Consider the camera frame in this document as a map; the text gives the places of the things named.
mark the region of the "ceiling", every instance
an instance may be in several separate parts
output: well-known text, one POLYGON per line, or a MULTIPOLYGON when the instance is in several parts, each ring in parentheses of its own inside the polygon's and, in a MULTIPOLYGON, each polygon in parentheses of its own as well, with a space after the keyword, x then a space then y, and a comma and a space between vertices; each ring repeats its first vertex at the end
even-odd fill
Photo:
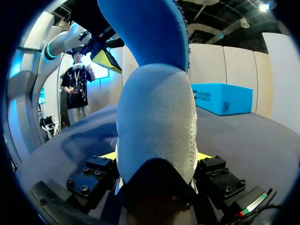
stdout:
MULTIPOLYGON (((55 24, 62 19, 70 22, 72 9, 76 8, 78 1, 68 0, 57 8, 53 12, 55 24)), ((195 1, 176 1, 187 20, 189 39, 192 43, 239 47, 267 53, 262 33, 280 33, 278 22, 271 10, 267 12, 259 10, 262 3, 260 0, 220 0, 214 5, 205 7, 193 3, 195 1), (249 28, 241 27, 242 18, 246 19, 249 28)), ((276 6, 274 1, 268 2, 272 2, 271 7, 276 6)))

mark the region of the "yellow object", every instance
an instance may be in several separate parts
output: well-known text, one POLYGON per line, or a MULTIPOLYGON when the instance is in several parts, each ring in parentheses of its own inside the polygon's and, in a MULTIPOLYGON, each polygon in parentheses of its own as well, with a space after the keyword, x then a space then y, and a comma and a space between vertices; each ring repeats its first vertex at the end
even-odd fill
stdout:
MULTIPOLYGON (((109 158, 111 160, 114 160, 116 158, 116 152, 114 151, 112 153, 106 154, 106 155, 101 156, 101 157, 106 157, 106 158, 109 158)), ((204 154, 198 152, 198 161, 201 160, 201 159, 205 159, 205 158, 212 158, 212 156, 204 155, 204 154)))
POLYGON ((212 156, 204 155, 200 152, 198 152, 198 161, 205 158, 212 158, 212 156))
POLYGON ((122 73, 122 70, 116 68, 111 64, 104 50, 98 52, 98 54, 92 59, 92 61, 119 74, 122 73))

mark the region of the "monitor screen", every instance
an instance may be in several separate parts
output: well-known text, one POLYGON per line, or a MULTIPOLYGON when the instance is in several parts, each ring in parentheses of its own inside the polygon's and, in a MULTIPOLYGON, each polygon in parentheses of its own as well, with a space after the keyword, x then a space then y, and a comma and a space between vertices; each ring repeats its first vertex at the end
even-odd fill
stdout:
POLYGON ((81 62, 83 62, 84 65, 86 65, 86 66, 87 65, 92 66, 96 79, 108 77, 108 69, 93 62, 90 59, 90 52, 87 53, 86 55, 82 55, 81 62))
POLYGON ((41 92, 39 94, 38 103, 39 104, 45 103, 45 90, 44 90, 44 87, 42 87, 41 92))

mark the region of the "person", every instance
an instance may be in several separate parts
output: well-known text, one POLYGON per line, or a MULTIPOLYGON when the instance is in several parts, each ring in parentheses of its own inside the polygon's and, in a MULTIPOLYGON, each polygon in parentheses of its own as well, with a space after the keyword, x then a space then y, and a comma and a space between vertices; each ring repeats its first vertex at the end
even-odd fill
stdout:
POLYGON ((67 93, 67 109, 70 125, 79 118, 88 115, 87 81, 94 81, 95 75, 90 65, 81 63, 82 54, 75 50, 72 52, 74 64, 63 76, 62 87, 67 93))

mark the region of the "badge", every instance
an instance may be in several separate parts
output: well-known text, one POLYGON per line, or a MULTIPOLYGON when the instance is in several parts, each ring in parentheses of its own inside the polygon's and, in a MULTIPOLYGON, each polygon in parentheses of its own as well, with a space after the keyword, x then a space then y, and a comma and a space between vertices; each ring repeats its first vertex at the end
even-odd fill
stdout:
POLYGON ((74 94, 78 94, 78 93, 79 93, 79 86, 75 86, 75 87, 74 87, 73 93, 74 93, 74 94))

